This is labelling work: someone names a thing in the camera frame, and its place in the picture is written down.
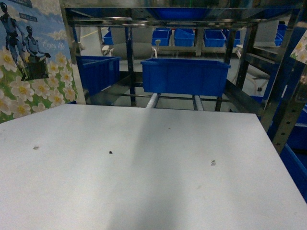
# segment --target metal pole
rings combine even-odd
[[[268,131],[268,135],[279,154],[282,152],[305,103],[307,103],[307,66],[304,67],[303,74],[299,78],[294,77],[288,84],[280,109]]]
[[[203,42],[204,28],[200,28],[197,31],[197,44],[196,44],[196,56],[201,56],[202,42]]]
[[[302,63],[295,63],[294,59],[290,57],[291,52],[305,31],[295,28],[298,16],[298,12],[293,11],[283,38],[282,46],[279,48],[275,60],[275,63],[279,65],[278,70],[270,75],[267,89],[261,103],[264,108],[264,113],[261,116],[261,124],[266,131],[270,128],[290,76],[293,74],[300,76],[304,68]]]
[[[236,31],[231,30],[229,32],[229,37],[227,39],[226,52],[225,52],[225,56],[224,56],[224,63],[226,63],[227,65],[230,64],[232,50],[233,50],[234,43],[235,43],[235,38],[236,38]]]
[[[258,25],[252,25],[247,28],[246,35],[243,44],[243,50],[241,54],[241,59],[239,63],[239,69],[237,72],[236,86],[243,89],[246,73],[248,71],[249,63],[245,60],[246,54],[251,53],[254,47],[256,33]]]
[[[127,46],[127,61],[128,61],[128,72],[131,76],[131,88],[130,94],[135,94],[135,74],[133,70],[133,39],[132,39],[132,28],[125,27],[125,35],[126,35],[126,46]],[[136,106],[135,97],[131,97],[131,106]]]
[[[223,101],[222,97],[217,97],[217,102],[216,102],[216,105],[215,105],[215,111],[217,111],[217,112],[221,111],[222,101]]]
[[[102,53],[103,51],[101,50],[101,46],[102,46],[103,40],[102,40],[101,27],[97,27],[97,31],[98,31],[98,38],[99,38],[99,43],[100,43],[99,47],[100,47],[100,51]]]

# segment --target yellow flower center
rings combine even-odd
[[[306,55],[305,55],[305,54],[302,54],[301,59],[302,59],[302,60],[306,60]]]
[[[4,59],[5,62],[8,62],[8,63],[12,62],[12,58],[9,55],[4,55],[3,59]]]
[[[19,92],[22,94],[26,94],[27,93],[27,89],[24,86],[20,86],[19,87]]]
[[[54,97],[54,101],[55,101],[56,103],[60,103],[60,102],[61,102],[61,99],[60,99],[58,96],[55,96],[55,97]]]
[[[299,42],[299,43],[296,45],[296,48],[297,48],[297,49],[303,48],[303,44],[302,44],[301,42]]]
[[[25,109],[20,105],[20,106],[18,106],[18,112],[20,114],[24,114],[25,113]]]
[[[41,92],[45,92],[45,91],[46,91],[46,90],[45,90],[45,87],[42,86],[42,85],[40,85],[40,86],[38,87],[38,89],[39,89]]]

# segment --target white flower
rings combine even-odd
[[[24,53],[24,59],[25,59],[25,61],[26,61],[27,63],[30,62],[30,61],[29,61],[29,57],[30,57],[30,54],[29,54],[28,52],[25,52],[25,53]],[[19,63],[22,67],[24,67],[24,62],[22,61],[22,59],[21,59],[20,56],[18,56],[18,63]]]
[[[6,115],[11,115],[9,105],[11,104],[11,100],[6,97],[2,90],[0,90],[0,112],[5,113]]]
[[[19,118],[31,114],[31,107],[28,104],[25,104],[21,98],[12,100],[11,105],[9,105],[10,111],[13,113],[14,118]]]
[[[48,72],[52,75],[56,75],[59,72],[59,66],[57,63],[51,61],[48,63]]]
[[[61,52],[56,54],[56,62],[58,63],[60,67],[64,67],[67,65],[66,57]]]
[[[66,40],[67,36],[66,36],[66,31],[65,30],[60,30],[59,31],[59,35],[61,37],[61,40]]]
[[[304,49],[306,49],[306,45],[307,45],[307,40],[305,39],[301,39],[299,41],[299,43],[297,43],[293,53],[295,53],[296,56],[298,56],[298,54],[303,51]]]
[[[44,15],[49,15],[50,13],[55,15],[61,15],[58,0],[44,1],[44,4],[42,4],[42,0],[32,0],[31,2],[33,8],[38,8],[39,11]]]
[[[14,96],[21,98],[24,102],[28,99],[33,101],[34,91],[31,89],[31,86],[26,81],[21,81],[21,77],[17,76],[16,81],[10,83],[12,87],[11,92]]]
[[[17,71],[17,67],[11,56],[11,53],[6,50],[4,46],[2,50],[0,50],[0,66],[4,66],[7,71]]]
[[[69,60],[68,60],[68,64],[69,64],[69,67],[70,67],[70,68],[72,68],[72,62],[71,62],[71,59],[69,59]]]
[[[44,99],[47,99],[47,97],[50,96],[50,87],[46,85],[44,79],[39,79],[33,82],[32,88],[37,96],[42,96]]]
[[[303,49],[301,52],[299,52],[296,59],[305,63],[307,61],[307,50]]]
[[[38,113],[46,110],[46,107],[44,106],[43,103],[38,103],[38,106],[32,106],[32,109],[34,112]]]
[[[67,100],[73,101],[76,99],[76,93],[71,86],[64,88],[63,91]]]
[[[60,94],[58,89],[50,91],[50,96],[48,99],[52,102],[51,108],[64,104],[64,97],[62,94]]]
[[[60,75],[62,76],[60,80],[65,83],[65,86],[69,86],[72,84],[71,71],[69,71],[67,67],[64,67],[64,70],[60,72]]]
[[[59,80],[55,75],[49,74],[49,78],[47,79],[50,87],[57,88],[59,86]]]

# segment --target poster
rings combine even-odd
[[[303,62],[304,64],[307,64],[307,31],[299,40],[290,57],[297,61]]]
[[[0,0],[0,123],[75,101],[58,0]]]

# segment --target stainless steel frame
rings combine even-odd
[[[276,143],[277,150],[279,152],[282,150],[285,140],[291,132],[290,126],[286,129],[283,127],[284,119],[294,113],[291,124],[295,123],[302,102],[299,106],[295,106],[295,109],[290,109],[292,108],[290,105],[296,103],[297,97],[304,98],[302,95],[306,93],[306,87],[299,84],[303,71],[302,66],[289,58],[289,52],[293,50],[297,42],[295,36],[299,34],[295,33],[296,28],[298,26],[307,27],[304,22],[307,19],[306,0],[60,0],[60,4],[68,31],[73,63],[75,62],[75,55],[80,53],[78,43],[73,42],[73,27],[125,27],[129,64],[129,75],[126,79],[129,78],[129,84],[126,86],[121,84],[120,87],[115,84],[110,87],[108,91],[113,93],[114,98],[116,98],[116,95],[118,97],[118,95],[123,94],[122,90],[127,87],[130,88],[130,95],[135,95],[134,87],[137,85],[137,76],[133,71],[132,27],[185,27],[196,28],[199,31],[205,28],[231,29],[225,50],[225,63],[230,62],[236,30],[247,28],[236,85],[228,81],[225,94],[239,112],[256,113],[260,116],[265,130],[269,130],[273,121],[277,125],[277,131],[272,131],[270,137]],[[165,19],[160,15],[159,8],[173,8],[174,11],[178,11],[179,16]],[[198,9],[203,14],[189,19],[180,18],[180,9],[182,8],[185,10]],[[289,15],[291,16],[289,27],[283,45],[278,50],[254,47],[258,23],[277,20]],[[199,55],[203,52],[200,44],[201,36],[197,40],[197,47],[193,51]],[[250,64],[270,74],[270,81],[261,105],[242,92]],[[287,90],[289,96],[287,99],[283,99],[283,105],[279,109],[278,116],[274,118],[286,85],[298,85],[300,91]],[[116,94],[116,90],[112,91],[112,89],[122,90]],[[221,98],[217,99],[216,110],[219,110],[222,101],[224,100]],[[131,97],[131,104],[135,105],[135,96]]]

